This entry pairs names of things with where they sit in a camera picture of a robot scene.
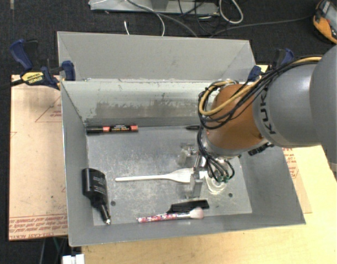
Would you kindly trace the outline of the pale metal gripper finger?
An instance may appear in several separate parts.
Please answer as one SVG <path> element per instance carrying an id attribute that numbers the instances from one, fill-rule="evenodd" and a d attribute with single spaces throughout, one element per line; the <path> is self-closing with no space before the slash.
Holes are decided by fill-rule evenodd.
<path id="1" fill-rule="evenodd" d="M 178 155 L 178 165 L 184 166 L 188 159 L 191 159 L 196 155 L 197 151 L 193 145 L 186 145 L 182 147 L 180 154 Z"/>
<path id="2" fill-rule="evenodd" d="M 203 179 L 200 177 L 200 171 L 193 172 L 190 176 L 189 189 L 186 192 L 187 199 L 199 198 L 202 190 Z"/>

